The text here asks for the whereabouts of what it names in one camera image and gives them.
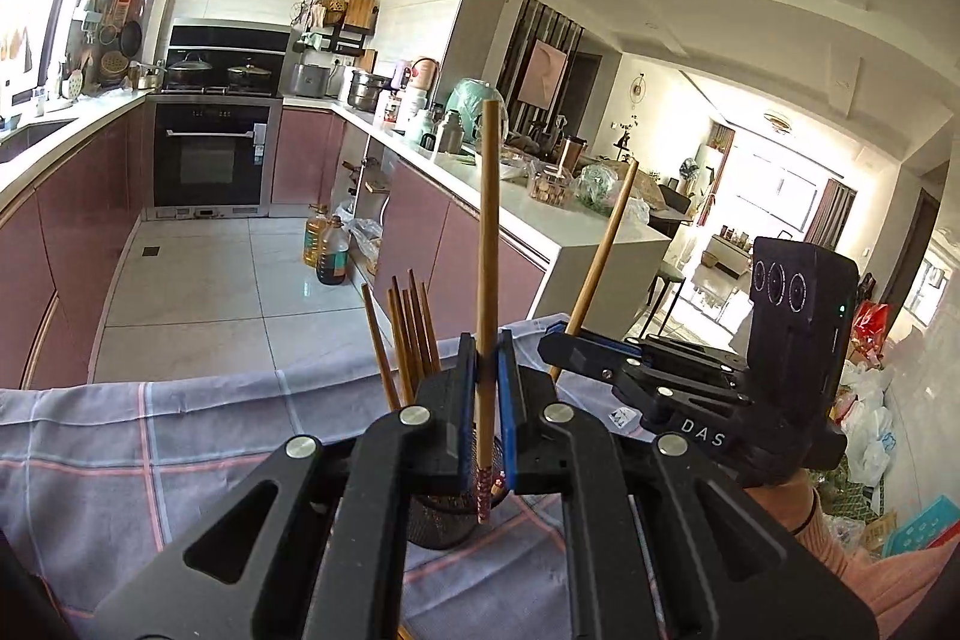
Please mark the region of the right hand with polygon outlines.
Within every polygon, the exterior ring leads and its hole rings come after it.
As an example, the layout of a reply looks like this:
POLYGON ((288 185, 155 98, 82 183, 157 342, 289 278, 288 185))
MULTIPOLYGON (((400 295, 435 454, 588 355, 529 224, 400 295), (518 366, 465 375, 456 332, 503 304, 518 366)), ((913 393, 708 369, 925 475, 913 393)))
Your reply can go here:
POLYGON ((807 470, 797 471, 781 484, 747 487, 745 492, 794 536, 804 534, 822 521, 820 497, 807 470))

